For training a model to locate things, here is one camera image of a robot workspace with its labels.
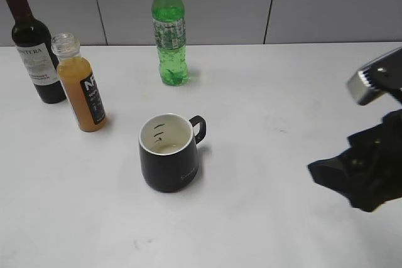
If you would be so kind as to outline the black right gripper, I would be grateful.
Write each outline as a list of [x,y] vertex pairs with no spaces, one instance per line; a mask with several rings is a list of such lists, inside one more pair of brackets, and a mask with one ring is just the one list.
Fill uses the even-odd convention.
[[389,112],[382,123],[348,138],[338,156],[310,163],[317,184],[346,197],[352,208],[373,212],[401,198],[401,111]]

